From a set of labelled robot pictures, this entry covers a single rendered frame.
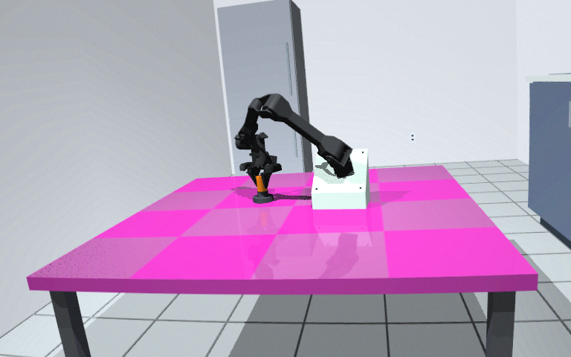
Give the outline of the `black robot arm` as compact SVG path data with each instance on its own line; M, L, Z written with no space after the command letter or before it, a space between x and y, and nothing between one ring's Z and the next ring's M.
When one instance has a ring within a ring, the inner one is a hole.
M262 110L260 110L261 107ZM267 94L266 96L255 97L251 101L245 123L238 135L235 136L237 149L251 149L251 151L265 149L264 138L268 138L268 136L264 132L255 135L258 130L257 119L259 116L284 122L313 143L318 149L317 154L333 167L338 179L355 175L350 158L353 148L335 136L324 135L295 113L289 102L281 94Z

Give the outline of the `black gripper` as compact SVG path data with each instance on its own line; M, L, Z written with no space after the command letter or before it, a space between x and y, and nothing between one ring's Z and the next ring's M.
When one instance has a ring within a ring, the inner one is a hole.
M264 184L265 189L268 188L268 183L272 173L282 170L281 164L273 163L269 164L266 161L266 154L268 151L258 150L258 151L251 151L249 156L252 156L252 162L246 162L240 164L239 169L240 171L248 170L246 173L251 177L254 184L257 186L257 178L256 176L259 175L260 170L263 170L263 173L260 173L262 177L262 182Z

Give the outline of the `orange knob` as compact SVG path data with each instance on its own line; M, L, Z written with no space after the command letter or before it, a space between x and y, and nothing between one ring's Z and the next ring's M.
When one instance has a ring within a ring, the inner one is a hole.
M257 191L258 191L258 192L267 191L268 188L265 189L264 184L263 184L263 182L262 182L262 177L261 177L261 176L256 176L256 178L257 178Z

